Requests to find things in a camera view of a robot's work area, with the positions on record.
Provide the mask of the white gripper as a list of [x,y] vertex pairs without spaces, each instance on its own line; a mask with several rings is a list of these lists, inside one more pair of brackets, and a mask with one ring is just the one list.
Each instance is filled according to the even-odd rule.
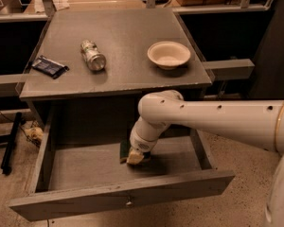
[[157,141],[145,140],[138,134],[136,129],[132,129],[130,134],[130,143],[133,149],[129,151],[129,155],[127,157],[127,164],[138,165],[144,159],[144,155],[141,152],[150,152],[157,144]]

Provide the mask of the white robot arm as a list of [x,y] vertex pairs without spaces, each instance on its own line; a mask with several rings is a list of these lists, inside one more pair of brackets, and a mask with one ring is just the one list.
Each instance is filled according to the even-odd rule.
[[185,101],[175,90],[138,103],[127,162],[141,163],[172,124],[206,131],[281,155],[265,207],[264,227],[284,227],[284,100]]

